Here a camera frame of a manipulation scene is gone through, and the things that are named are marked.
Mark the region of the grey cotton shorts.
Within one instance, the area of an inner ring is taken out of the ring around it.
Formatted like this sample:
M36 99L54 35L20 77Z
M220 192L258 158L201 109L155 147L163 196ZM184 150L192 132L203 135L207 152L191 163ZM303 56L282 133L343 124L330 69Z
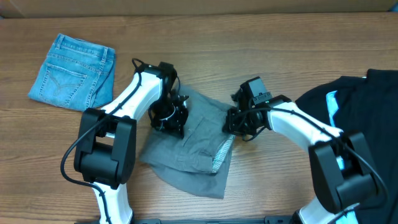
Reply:
M184 192L223 198L234 136L223 132L230 105L182 86L187 95L188 119L184 137L153 131L139 160L150 165L164 182Z

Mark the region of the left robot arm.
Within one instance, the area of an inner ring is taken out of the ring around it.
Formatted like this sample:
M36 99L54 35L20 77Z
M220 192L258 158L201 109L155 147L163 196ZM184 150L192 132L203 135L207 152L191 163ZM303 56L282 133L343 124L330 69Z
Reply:
M110 104L82 114L75 150L74 169L82 185L93 189L100 210L98 223L134 223L126 183L136 161L137 122L147 113L156 130L184 137L188 118L187 95L180 95L172 64L157 66L138 59L131 84Z

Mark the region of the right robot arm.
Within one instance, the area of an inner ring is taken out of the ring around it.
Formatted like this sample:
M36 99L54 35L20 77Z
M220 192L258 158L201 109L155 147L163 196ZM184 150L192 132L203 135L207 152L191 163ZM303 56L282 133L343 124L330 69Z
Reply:
M231 96L223 131L252 141L263 130L279 133L308 153L315 198L288 223L336 223L369 200L388 198L385 183L363 133L346 133L311 117L288 97L272 96L260 77L247 80Z

